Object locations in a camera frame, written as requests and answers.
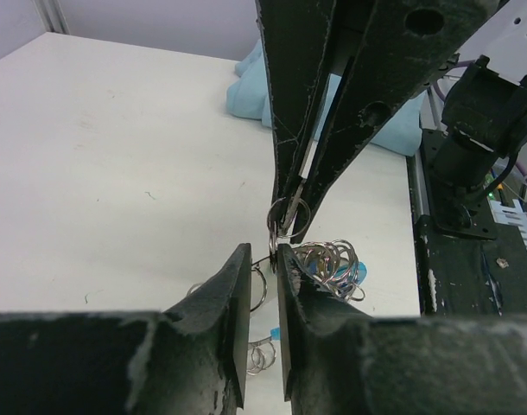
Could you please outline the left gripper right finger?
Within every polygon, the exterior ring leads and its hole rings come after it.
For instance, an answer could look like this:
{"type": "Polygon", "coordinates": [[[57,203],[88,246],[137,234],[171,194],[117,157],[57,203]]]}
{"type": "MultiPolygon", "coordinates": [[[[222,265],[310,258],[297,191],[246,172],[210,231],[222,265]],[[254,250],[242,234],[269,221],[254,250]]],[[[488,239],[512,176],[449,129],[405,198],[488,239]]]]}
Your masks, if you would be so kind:
{"type": "Polygon", "coordinates": [[[295,414],[527,414],[527,316],[374,318],[276,254],[295,414]]]}

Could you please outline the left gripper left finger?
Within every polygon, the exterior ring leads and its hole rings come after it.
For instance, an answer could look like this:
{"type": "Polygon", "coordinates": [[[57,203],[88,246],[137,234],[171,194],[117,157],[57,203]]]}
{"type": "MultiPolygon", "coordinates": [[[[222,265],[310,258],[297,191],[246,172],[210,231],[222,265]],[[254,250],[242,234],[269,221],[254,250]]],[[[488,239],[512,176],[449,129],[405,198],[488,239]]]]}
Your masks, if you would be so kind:
{"type": "Polygon", "coordinates": [[[251,247],[164,311],[0,313],[0,414],[233,414],[251,247]]]}

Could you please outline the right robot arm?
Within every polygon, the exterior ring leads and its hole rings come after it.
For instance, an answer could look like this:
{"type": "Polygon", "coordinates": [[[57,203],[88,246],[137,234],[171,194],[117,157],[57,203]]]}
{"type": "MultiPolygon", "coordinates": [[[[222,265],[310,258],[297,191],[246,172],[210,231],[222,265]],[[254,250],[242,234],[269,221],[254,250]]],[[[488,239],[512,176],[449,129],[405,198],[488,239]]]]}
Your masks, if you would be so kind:
{"type": "MultiPolygon", "coordinates": [[[[327,191],[386,123],[437,80],[498,10],[495,1],[260,1],[275,181],[271,234],[303,240],[327,191]]],[[[510,81],[492,57],[471,62],[441,113],[447,141],[430,164],[439,228],[485,238],[471,212],[499,157],[527,142],[527,75],[510,81]]]]}

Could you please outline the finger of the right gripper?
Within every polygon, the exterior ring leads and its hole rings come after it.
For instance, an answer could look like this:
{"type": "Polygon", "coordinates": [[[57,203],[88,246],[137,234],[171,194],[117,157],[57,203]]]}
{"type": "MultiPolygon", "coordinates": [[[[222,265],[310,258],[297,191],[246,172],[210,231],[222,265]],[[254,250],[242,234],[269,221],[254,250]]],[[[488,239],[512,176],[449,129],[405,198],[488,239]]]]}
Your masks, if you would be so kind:
{"type": "Polygon", "coordinates": [[[364,147],[498,8],[495,1],[335,2],[332,65],[289,198],[294,243],[364,147]]]}
{"type": "Polygon", "coordinates": [[[272,200],[287,201],[298,176],[333,60],[335,1],[257,1],[275,157],[272,200]]]}

